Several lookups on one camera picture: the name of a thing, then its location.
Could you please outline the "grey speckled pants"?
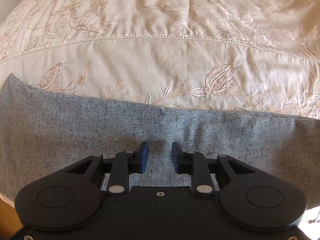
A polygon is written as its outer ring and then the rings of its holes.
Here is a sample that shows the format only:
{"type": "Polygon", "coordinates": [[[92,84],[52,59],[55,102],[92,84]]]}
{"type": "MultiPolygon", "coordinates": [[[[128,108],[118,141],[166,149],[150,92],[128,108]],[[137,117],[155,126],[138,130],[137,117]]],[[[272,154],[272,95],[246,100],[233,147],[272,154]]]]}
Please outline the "grey speckled pants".
{"type": "Polygon", "coordinates": [[[248,111],[193,111],[45,92],[9,75],[1,88],[1,197],[90,155],[112,158],[149,144],[132,185],[184,186],[171,145],[214,158],[227,154],[300,188],[319,206],[319,121],[248,111]]]}

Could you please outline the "cream embroidered bedspread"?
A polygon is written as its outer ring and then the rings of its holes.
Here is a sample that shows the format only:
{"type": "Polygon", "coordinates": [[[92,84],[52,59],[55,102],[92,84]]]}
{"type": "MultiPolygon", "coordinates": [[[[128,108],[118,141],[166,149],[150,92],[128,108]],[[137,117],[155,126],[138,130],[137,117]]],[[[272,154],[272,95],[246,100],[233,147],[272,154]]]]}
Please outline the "cream embroidered bedspread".
{"type": "Polygon", "coordinates": [[[1,80],[175,109],[319,118],[319,0],[22,0],[1,80]]]}

